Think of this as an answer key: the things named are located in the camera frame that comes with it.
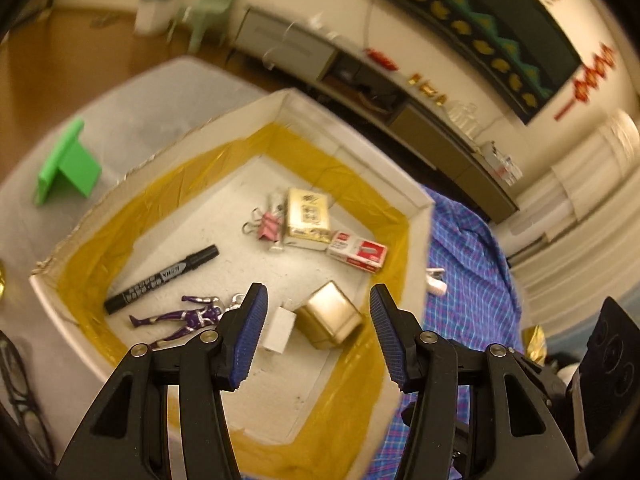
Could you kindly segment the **purple action figure toy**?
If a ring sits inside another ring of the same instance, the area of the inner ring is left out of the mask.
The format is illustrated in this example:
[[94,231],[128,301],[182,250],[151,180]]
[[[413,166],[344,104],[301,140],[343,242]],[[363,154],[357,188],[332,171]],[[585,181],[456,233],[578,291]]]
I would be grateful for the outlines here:
[[181,301],[186,304],[195,304],[194,309],[182,309],[166,312],[160,315],[152,315],[147,318],[136,318],[130,315],[129,321],[133,328],[151,326],[157,323],[171,322],[178,325],[178,328],[168,336],[154,340],[149,344],[153,350],[163,348],[166,344],[190,336],[204,328],[216,328],[222,317],[239,307],[244,300],[242,292],[231,297],[228,304],[225,304],[217,296],[198,297],[182,296]]

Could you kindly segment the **white charger plug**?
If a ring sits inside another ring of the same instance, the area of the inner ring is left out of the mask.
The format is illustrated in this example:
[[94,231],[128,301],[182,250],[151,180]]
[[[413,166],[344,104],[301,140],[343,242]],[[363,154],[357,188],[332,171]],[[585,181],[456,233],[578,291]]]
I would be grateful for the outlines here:
[[260,348],[277,354],[285,352],[295,325],[295,319],[295,313],[284,307],[273,309],[267,316],[267,322],[259,341]]

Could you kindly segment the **black permanent marker pen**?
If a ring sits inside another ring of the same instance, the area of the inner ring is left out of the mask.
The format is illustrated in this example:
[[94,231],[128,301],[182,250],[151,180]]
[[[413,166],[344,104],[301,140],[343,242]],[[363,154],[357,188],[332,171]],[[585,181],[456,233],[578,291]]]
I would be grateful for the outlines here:
[[201,249],[199,252],[187,255],[182,260],[173,263],[171,266],[156,272],[144,280],[131,285],[115,296],[108,298],[104,302],[104,309],[107,314],[114,314],[139,300],[144,295],[155,289],[163,287],[181,275],[194,271],[202,264],[208,263],[219,256],[218,247],[213,244]]

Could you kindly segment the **gold square tin box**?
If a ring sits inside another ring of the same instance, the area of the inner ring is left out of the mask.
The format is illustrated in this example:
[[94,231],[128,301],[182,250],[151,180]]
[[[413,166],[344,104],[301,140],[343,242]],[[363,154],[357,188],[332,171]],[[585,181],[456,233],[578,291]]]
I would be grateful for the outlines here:
[[340,346],[362,324],[362,314],[334,281],[313,292],[294,313],[295,327],[319,350]]

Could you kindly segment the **gold tea packet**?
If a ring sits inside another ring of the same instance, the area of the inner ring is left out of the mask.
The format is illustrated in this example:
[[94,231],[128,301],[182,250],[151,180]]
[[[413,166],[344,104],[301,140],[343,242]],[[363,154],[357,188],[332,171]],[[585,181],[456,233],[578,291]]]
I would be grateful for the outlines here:
[[331,240],[328,198],[322,193],[290,188],[286,196],[283,243],[323,252]]

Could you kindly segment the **small white cube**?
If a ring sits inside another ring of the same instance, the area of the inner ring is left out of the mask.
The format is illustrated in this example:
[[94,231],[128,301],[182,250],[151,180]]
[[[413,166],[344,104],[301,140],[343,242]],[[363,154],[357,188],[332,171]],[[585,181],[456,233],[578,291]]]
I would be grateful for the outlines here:
[[444,281],[446,270],[444,268],[427,268],[425,270],[425,283],[427,292],[436,297],[445,296],[448,285]]

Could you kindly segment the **black eyeglasses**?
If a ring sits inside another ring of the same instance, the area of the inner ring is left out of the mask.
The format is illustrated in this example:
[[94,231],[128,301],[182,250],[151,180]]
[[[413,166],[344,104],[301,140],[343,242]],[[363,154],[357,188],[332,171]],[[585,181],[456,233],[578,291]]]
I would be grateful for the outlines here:
[[54,471],[55,454],[49,431],[30,388],[20,352],[5,333],[1,333],[1,377],[17,421],[18,434],[26,439],[27,448],[36,454],[39,463],[47,471]]

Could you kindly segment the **pink binder clip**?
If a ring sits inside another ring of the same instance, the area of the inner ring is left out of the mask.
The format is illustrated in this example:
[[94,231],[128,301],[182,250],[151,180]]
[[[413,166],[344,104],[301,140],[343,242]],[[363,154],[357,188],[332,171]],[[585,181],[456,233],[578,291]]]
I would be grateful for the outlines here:
[[242,225],[242,233],[255,235],[258,240],[264,240],[272,244],[282,242],[284,215],[280,212],[262,212],[254,208],[250,214],[250,220]]

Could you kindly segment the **white standing air conditioner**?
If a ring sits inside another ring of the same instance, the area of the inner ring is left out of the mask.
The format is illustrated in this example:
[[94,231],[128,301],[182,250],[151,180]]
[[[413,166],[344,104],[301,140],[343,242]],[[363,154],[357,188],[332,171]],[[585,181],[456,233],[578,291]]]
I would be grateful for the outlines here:
[[518,211],[494,227],[504,254],[512,258],[550,243],[584,220],[623,183],[638,157],[638,126],[616,110],[518,196]]

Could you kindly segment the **white box of items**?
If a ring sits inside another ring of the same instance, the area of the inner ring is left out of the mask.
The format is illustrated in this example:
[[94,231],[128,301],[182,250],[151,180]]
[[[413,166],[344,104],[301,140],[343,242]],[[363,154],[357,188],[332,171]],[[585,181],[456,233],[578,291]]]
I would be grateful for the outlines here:
[[500,152],[494,141],[482,144],[480,152],[495,174],[507,185],[512,186],[523,177],[520,167],[509,155]]

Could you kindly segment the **green plastic stand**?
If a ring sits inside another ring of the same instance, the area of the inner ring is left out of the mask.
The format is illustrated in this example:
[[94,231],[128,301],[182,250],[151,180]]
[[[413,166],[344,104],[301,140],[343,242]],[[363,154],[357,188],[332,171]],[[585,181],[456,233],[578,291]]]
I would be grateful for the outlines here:
[[102,174],[98,161],[80,142],[85,121],[72,120],[41,166],[35,190],[35,204],[43,205],[57,177],[64,177],[82,196],[88,198]]

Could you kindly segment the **clear glass cups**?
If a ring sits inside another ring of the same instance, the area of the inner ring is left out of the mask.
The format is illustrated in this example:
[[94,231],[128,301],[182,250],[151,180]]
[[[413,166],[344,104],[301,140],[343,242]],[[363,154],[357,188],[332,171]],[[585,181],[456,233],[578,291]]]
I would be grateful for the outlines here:
[[470,138],[478,128],[476,112],[477,106],[474,103],[454,101],[448,107],[448,116],[451,122]]

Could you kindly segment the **red dish on cabinet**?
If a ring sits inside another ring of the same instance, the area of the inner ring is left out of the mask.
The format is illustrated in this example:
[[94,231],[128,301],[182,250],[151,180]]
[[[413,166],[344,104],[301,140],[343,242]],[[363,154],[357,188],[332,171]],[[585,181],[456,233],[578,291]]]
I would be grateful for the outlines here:
[[398,65],[379,50],[367,48],[364,50],[364,54],[367,55],[373,63],[384,68],[384,70],[389,70],[390,72],[397,72],[399,70]]

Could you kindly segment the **red chinese knot ornament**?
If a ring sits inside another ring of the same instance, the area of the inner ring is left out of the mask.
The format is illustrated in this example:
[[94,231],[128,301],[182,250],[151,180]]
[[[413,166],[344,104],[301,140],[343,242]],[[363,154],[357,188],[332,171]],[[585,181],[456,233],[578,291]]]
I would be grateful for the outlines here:
[[559,122],[576,103],[588,103],[590,93],[599,89],[600,81],[605,80],[615,67],[615,49],[607,44],[600,44],[600,51],[593,55],[591,63],[582,66],[582,76],[573,80],[573,96],[554,115],[554,120]]

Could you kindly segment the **green plastic child chair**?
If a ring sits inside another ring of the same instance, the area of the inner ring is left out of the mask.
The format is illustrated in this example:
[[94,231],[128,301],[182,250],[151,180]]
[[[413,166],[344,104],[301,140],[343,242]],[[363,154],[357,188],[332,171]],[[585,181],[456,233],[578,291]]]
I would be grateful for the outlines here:
[[174,39],[179,26],[188,26],[191,36],[188,44],[190,55],[197,54],[209,32],[217,38],[222,47],[228,38],[231,11],[235,0],[195,0],[186,6],[180,6],[168,29],[168,44]]

